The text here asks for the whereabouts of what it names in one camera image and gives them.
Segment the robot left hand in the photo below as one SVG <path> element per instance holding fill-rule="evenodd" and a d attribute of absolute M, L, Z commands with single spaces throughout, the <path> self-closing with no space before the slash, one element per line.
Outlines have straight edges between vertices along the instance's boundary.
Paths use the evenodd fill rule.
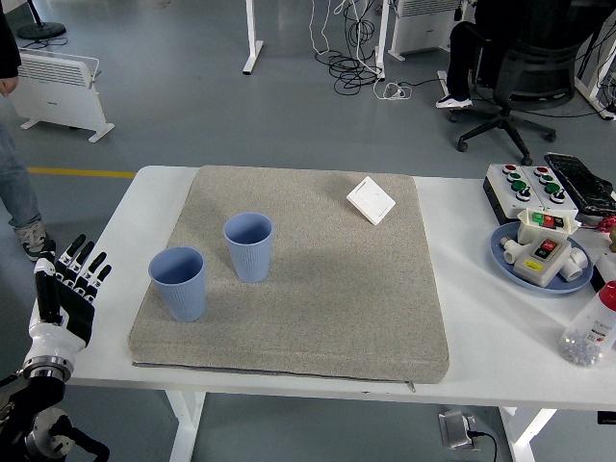
<path fill-rule="evenodd" d="M 93 248 L 94 242 L 81 234 L 61 255 L 51 248 L 36 261 L 37 298 L 29 325 L 32 346 L 26 365 L 39 357 L 71 362 L 90 343 L 94 301 L 112 271 L 107 253 L 91 257 Z"/>

